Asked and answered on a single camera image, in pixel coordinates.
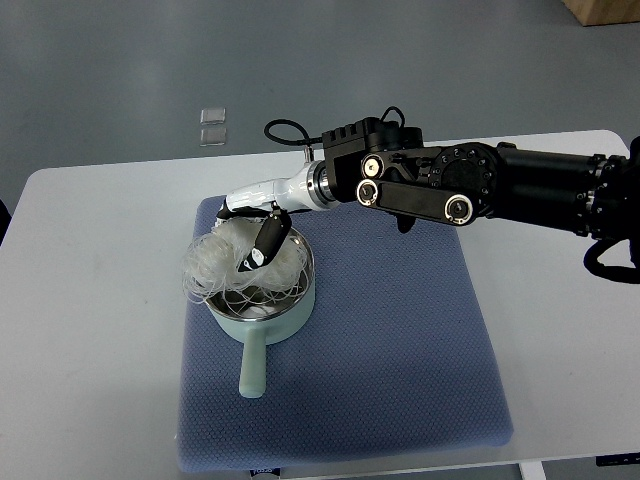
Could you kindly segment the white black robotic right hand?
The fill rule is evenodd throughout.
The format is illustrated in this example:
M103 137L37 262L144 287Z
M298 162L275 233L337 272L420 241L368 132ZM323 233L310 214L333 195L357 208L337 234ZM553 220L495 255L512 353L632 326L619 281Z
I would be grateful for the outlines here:
M255 271L274 260L292 226L290 215L325 211L338 205L329 190L323 161L304 164L291 178L278 178L232 191L216 215L222 225L234 218L255 219L261 224L254 244L240 263L240 272Z

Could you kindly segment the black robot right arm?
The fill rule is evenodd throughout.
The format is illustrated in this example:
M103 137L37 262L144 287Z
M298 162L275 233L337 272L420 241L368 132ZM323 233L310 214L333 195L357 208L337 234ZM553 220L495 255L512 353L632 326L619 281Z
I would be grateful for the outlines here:
M466 142L426 147L403 118L367 117L295 145L320 144L322 198L384 211L408 232L418 219L465 226L499 218L590 236L583 264L594 276L639 281L639 142L628 156L590 156Z

